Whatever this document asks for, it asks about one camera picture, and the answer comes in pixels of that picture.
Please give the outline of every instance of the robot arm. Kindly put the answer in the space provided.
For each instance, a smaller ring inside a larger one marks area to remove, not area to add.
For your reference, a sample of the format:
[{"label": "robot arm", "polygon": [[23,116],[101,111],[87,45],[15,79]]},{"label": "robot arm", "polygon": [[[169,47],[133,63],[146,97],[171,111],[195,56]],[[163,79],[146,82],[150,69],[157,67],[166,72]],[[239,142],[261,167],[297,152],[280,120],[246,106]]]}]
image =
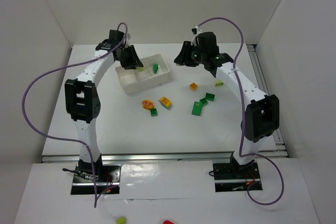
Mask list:
[{"label": "robot arm", "polygon": [[[79,140],[90,147],[98,176],[102,167],[101,153],[98,149],[96,136],[96,118],[100,112],[98,84],[116,60],[119,60],[121,66],[125,69],[143,67],[134,46],[129,45],[128,42],[113,53],[100,58],[119,44],[123,36],[124,33],[120,31],[110,30],[109,39],[104,40],[96,47],[93,58],[99,59],[89,64],[76,79],[68,79],[65,82],[67,112],[71,114],[71,118],[75,121]],[[78,166],[80,172],[92,174],[91,159],[84,145],[80,150]]]},{"label": "robot arm", "polygon": [[[234,69],[233,59],[228,54],[220,54],[213,32],[193,29],[194,39],[183,43],[180,54],[174,62],[178,65],[196,67],[203,64],[214,77],[222,80],[240,100],[240,90],[234,71],[237,71],[244,91],[245,139],[243,154],[257,153],[266,137],[279,127],[279,100],[259,90],[239,70]],[[254,157],[240,157],[239,148],[233,153],[231,163],[239,170],[252,164]]]}]

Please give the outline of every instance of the white plastic tray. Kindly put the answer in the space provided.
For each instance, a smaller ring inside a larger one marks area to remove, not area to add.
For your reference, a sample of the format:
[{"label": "white plastic tray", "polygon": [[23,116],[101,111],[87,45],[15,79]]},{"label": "white plastic tray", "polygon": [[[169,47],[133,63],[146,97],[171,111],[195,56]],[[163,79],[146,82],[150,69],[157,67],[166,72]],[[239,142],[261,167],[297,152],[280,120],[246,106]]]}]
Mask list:
[{"label": "white plastic tray", "polygon": [[[120,85],[126,94],[138,92],[150,87],[164,83],[168,79],[169,67],[161,55],[153,55],[141,59],[144,70],[125,70],[122,67],[116,67]],[[159,68],[156,73],[153,72],[153,65],[158,64]]]}]

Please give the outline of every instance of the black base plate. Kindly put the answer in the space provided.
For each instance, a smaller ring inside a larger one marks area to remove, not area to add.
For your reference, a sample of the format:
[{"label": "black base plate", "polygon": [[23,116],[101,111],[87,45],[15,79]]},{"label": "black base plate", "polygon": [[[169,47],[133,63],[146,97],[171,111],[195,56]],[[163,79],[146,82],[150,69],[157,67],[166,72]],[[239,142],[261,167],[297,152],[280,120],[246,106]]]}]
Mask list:
[{"label": "black base plate", "polygon": [[[97,178],[97,193],[100,194],[106,188],[116,185],[107,191],[106,194],[119,194],[119,181],[120,181],[120,165],[102,166],[102,176]],[[84,179],[74,174],[72,180],[72,195],[88,195],[94,194],[93,182],[89,179]]]},{"label": "black base plate", "polygon": [[250,190],[262,190],[259,168],[256,162],[246,170],[233,173],[229,163],[213,164],[216,192],[222,191],[246,191],[249,184],[254,183]]}]

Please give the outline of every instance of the white wall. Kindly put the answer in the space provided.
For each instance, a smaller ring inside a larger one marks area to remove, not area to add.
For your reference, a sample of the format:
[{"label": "white wall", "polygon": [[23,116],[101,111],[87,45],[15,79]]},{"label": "white wall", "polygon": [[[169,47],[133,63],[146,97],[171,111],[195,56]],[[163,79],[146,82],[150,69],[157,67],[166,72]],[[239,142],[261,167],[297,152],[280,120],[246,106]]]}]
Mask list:
[{"label": "white wall", "polygon": [[335,42],[336,0],[282,0],[257,46],[321,224],[335,223]]},{"label": "white wall", "polygon": [[[225,16],[256,44],[279,0],[47,0],[71,44],[96,44],[121,21],[133,43],[176,43],[190,39],[195,25]],[[219,42],[238,42],[234,27],[210,24]]]},{"label": "white wall", "polygon": [[[0,0],[0,216],[13,223],[31,164],[38,162],[45,139],[25,123],[21,98],[38,75],[65,65],[69,42],[45,0]],[[45,78],[27,100],[33,123],[47,132],[62,73]]]}]

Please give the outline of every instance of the yellow block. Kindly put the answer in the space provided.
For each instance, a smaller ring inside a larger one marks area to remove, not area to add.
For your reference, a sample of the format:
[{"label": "yellow block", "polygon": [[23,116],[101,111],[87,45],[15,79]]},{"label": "yellow block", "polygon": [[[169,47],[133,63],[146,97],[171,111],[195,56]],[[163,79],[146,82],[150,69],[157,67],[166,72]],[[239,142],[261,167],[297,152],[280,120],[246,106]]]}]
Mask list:
[{"label": "yellow block", "polygon": [[189,86],[192,90],[196,90],[197,89],[197,84],[194,82],[194,83],[191,83],[190,86]]},{"label": "yellow block", "polygon": [[161,105],[164,106],[166,109],[168,109],[172,105],[172,102],[169,101],[166,97],[162,97],[159,101],[161,102]]}]

